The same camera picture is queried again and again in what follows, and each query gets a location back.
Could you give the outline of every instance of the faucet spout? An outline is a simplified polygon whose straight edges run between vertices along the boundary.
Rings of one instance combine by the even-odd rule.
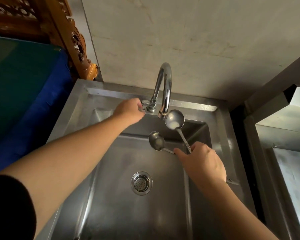
[[[156,111],[156,104],[158,101],[159,89],[164,78],[164,87],[163,87],[163,97],[162,97],[162,105],[161,109],[158,113],[158,117],[161,120],[166,120],[168,116],[168,109],[170,104],[170,96],[171,96],[171,86],[172,86],[172,72],[171,66],[169,63],[165,62],[161,65],[157,82],[155,84],[153,96],[149,102],[147,110],[151,113]]]

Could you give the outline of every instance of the green cloth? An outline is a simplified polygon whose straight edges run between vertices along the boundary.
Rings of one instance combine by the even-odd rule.
[[[0,38],[0,140],[36,99],[60,47]]]

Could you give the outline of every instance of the sink drain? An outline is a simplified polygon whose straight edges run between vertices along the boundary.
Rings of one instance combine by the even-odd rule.
[[[152,178],[146,172],[137,172],[131,179],[131,188],[137,195],[143,196],[152,188]]]

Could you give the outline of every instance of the hand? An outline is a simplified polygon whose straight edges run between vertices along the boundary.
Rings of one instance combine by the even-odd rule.
[[[139,110],[142,109],[140,99],[135,97],[122,101],[114,110],[113,116],[120,117],[127,126],[137,123],[146,114]]]
[[[224,183],[227,179],[225,167],[216,151],[201,142],[195,142],[192,153],[187,155],[178,148],[173,152],[178,156],[185,171],[204,193],[209,191],[218,183]]]

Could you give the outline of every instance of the person's left hand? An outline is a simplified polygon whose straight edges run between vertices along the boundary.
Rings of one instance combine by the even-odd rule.
[[[137,123],[146,114],[142,109],[142,104],[139,98],[135,97],[129,100],[122,101],[114,110],[113,116],[120,117],[127,126]]]

